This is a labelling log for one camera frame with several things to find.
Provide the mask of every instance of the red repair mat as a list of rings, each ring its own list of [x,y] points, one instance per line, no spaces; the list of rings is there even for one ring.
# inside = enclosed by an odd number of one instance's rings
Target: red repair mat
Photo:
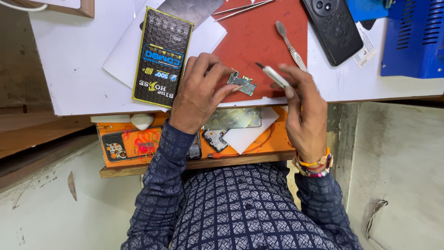
[[[251,0],[230,0],[216,11],[223,11],[251,4]],[[230,13],[214,15],[214,19],[224,17]],[[307,65],[307,15],[298,0],[275,0],[244,13],[237,14],[219,23],[227,30],[227,35],[214,50],[228,65],[239,71],[239,77],[247,76],[257,83],[253,96],[242,92],[229,95],[222,102],[247,101],[262,99],[262,97],[282,97],[283,91],[270,88],[273,83],[255,64],[260,62],[264,66],[271,66],[278,71],[279,63],[296,65],[291,57],[284,39],[276,30],[276,21],[284,24],[287,37],[291,45],[301,55]],[[217,85],[220,88],[228,76],[223,77]]]

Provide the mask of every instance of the black phone case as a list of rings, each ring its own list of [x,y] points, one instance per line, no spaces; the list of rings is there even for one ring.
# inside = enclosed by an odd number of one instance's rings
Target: black phone case
[[[301,2],[332,66],[340,65],[364,46],[344,0]],[[317,8],[318,2],[322,2],[321,8]]]

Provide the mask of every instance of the fingernail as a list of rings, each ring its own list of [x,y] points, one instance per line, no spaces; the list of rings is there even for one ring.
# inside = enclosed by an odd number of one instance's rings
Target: fingernail
[[[236,91],[242,89],[243,87],[244,87],[243,85],[240,85],[239,87],[236,87],[235,89],[233,89],[232,92],[236,92]]]
[[[292,87],[285,88],[285,96],[287,96],[288,99],[291,99],[294,97],[294,91],[293,91]]]

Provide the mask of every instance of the bracelet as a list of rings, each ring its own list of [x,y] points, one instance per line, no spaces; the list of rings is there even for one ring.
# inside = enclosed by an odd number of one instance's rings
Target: bracelet
[[[307,168],[301,166],[301,164],[299,164],[299,160],[298,160],[297,156],[293,159],[293,165],[299,170],[299,173],[303,176],[323,177],[323,176],[327,175],[328,173],[330,173],[330,169],[333,166],[333,155],[330,153],[328,156],[326,156],[326,158],[327,158],[326,161],[328,162],[328,165],[327,165],[326,169],[324,169],[323,171],[321,171],[319,173],[312,173]]]
[[[302,165],[304,167],[310,167],[310,166],[314,166],[314,165],[318,165],[318,164],[325,165],[327,162],[328,155],[330,155],[330,148],[327,148],[327,154],[324,156],[321,156],[321,158],[315,163],[303,162],[301,160],[301,157],[299,156],[299,154],[297,154],[297,159],[298,159],[300,165]]]

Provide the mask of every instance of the shirt sleeve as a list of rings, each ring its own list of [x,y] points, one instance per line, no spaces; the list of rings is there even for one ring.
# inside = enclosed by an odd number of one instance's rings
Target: shirt sleeve
[[[342,205],[342,191],[331,173],[324,177],[295,174],[302,212],[313,220],[339,249],[363,249],[350,228]]]
[[[194,137],[165,121],[159,147],[143,176],[144,188],[137,195],[122,250],[168,249],[182,191],[180,175]]]

